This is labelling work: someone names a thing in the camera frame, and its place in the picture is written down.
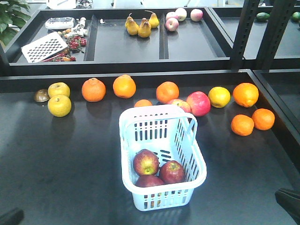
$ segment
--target metal grater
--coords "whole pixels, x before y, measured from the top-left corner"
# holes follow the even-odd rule
[[[40,62],[67,48],[67,43],[57,32],[48,34],[21,48],[28,62]]]

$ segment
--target green plant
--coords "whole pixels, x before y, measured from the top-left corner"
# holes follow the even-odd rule
[[[29,4],[24,0],[6,0],[0,1],[0,42],[7,45],[18,32],[11,28],[12,24],[19,29],[30,19]]]

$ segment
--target basket handle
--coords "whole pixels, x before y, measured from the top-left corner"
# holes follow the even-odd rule
[[[143,117],[143,119],[140,119],[140,117],[135,117],[133,118],[130,122],[126,123],[123,127],[123,130],[126,130],[129,125],[133,124],[133,123],[141,123],[141,122],[146,122],[146,121],[156,121],[156,120],[168,120],[168,119],[178,119],[181,117],[186,117],[186,118],[190,118],[191,121],[189,123],[189,126],[187,128],[187,133],[191,133],[193,132],[193,138],[191,139],[191,143],[193,143],[193,141],[196,138],[196,133],[197,133],[197,126],[198,126],[198,122],[197,119],[195,118],[195,116],[191,113],[188,112],[180,112],[180,113],[171,113],[171,114],[164,114],[164,115],[157,115],[157,116],[152,116],[152,117]]]

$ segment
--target cucumber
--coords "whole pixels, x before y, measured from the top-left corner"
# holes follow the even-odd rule
[[[269,17],[270,17],[270,14],[262,12],[262,13],[258,13],[256,15],[256,20],[258,22],[264,22],[264,21],[267,21]]]
[[[294,21],[294,22],[300,21],[300,12],[294,12],[292,14],[291,20]]]

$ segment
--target leaf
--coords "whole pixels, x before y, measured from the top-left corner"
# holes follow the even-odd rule
[[[7,14],[0,13],[0,23],[10,24],[13,23],[13,21],[9,18]]]
[[[6,28],[8,27],[8,25],[6,23],[0,23],[0,33],[2,33]]]
[[[10,7],[7,8],[8,12],[12,12],[13,10],[21,12],[22,8],[20,6],[17,6],[17,5],[12,5],[12,6],[10,6]]]
[[[8,43],[13,39],[13,37],[17,34],[18,32],[14,29],[11,29],[10,27],[7,27],[5,31],[0,33],[0,40],[5,44],[8,45]]]
[[[24,9],[26,9],[27,12],[29,12],[29,9],[30,9],[30,6],[26,2],[25,2],[25,4],[22,4],[19,1],[11,1],[10,5],[11,6],[13,6],[13,5],[20,6],[20,7],[24,8]]]
[[[18,28],[22,28],[26,23],[25,20],[23,20],[20,17],[16,17],[16,16],[13,16],[12,20],[13,20],[13,25],[17,26]]]
[[[5,13],[7,11],[8,5],[7,4],[0,4],[0,12]]]
[[[22,13],[22,12],[19,12],[19,11],[16,11],[16,10],[13,10],[13,14],[22,18],[23,20],[29,20],[30,19],[30,15],[27,15],[25,13]]]

